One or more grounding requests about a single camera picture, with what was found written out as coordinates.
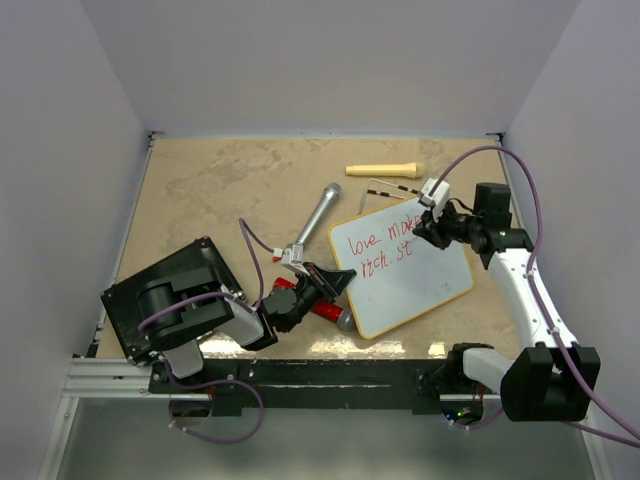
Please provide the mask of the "yellow framed whiteboard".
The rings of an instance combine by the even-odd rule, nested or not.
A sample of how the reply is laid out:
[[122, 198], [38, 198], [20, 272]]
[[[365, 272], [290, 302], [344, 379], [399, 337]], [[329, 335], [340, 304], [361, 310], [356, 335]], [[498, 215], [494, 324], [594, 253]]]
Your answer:
[[434, 310], [474, 286], [461, 244], [442, 251], [412, 233], [423, 212], [418, 201], [405, 200], [328, 230], [337, 267], [356, 271], [346, 295], [365, 339]]

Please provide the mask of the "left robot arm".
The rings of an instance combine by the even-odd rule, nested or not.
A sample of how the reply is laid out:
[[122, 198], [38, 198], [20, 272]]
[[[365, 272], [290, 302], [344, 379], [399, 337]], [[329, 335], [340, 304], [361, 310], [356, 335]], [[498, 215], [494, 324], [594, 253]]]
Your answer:
[[273, 288], [250, 306], [208, 268], [148, 283], [138, 294], [138, 330], [158, 352], [173, 382], [185, 392], [200, 390], [207, 368], [198, 339], [222, 332], [248, 351], [265, 349], [301, 323], [319, 302], [333, 303], [357, 277], [354, 269], [324, 270], [305, 262], [292, 288]]

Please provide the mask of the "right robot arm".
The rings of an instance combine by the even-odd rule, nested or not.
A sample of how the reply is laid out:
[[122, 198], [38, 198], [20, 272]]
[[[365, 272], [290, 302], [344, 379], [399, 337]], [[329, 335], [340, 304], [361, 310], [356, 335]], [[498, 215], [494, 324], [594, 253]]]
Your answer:
[[522, 347], [510, 360], [488, 344], [458, 343], [431, 380], [445, 380], [459, 393], [481, 384], [499, 394], [515, 422], [583, 420], [600, 358], [594, 348], [580, 346], [553, 306], [532, 259], [533, 242], [512, 225], [509, 187], [479, 183], [467, 207], [452, 198], [448, 183], [428, 179], [417, 197], [426, 209], [414, 235], [440, 250], [453, 243], [471, 247], [500, 287]]

